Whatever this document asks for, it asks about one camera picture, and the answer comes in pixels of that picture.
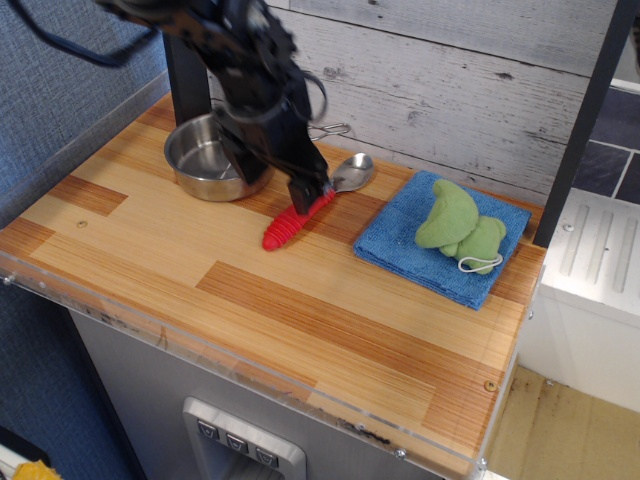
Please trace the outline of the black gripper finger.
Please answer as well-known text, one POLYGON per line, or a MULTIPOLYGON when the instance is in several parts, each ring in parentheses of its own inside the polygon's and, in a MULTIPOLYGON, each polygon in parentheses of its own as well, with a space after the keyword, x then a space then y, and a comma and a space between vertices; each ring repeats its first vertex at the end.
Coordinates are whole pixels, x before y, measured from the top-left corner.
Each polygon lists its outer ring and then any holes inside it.
POLYGON ((298 215, 315 215, 326 205, 328 183, 305 178, 293 178, 288 184, 293 210, 298 215))
POLYGON ((221 134, 219 139, 227 159, 246 184, 253 185, 272 171, 267 163, 260 160, 237 138, 221 134))

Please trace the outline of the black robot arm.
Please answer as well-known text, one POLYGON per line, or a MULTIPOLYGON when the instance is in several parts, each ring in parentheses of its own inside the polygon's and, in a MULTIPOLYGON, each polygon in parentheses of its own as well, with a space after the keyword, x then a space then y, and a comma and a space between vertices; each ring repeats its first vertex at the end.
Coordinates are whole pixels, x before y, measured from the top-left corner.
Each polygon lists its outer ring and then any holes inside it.
POLYGON ((296 212, 325 194, 328 166, 310 139, 313 75, 294 61, 292 35, 263 1, 102 1, 123 20, 181 40, 217 78, 223 150, 248 184, 267 167, 289 177, 296 212))

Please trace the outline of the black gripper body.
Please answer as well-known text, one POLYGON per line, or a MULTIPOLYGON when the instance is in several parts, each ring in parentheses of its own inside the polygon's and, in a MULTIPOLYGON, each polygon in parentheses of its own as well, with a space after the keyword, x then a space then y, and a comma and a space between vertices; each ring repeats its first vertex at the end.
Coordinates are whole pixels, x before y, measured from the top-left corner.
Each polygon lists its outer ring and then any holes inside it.
POLYGON ((293 178, 328 182, 328 166, 308 133, 312 109, 306 92, 282 96, 266 111, 217 106, 221 134, 237 138, 260 160, 293 178))

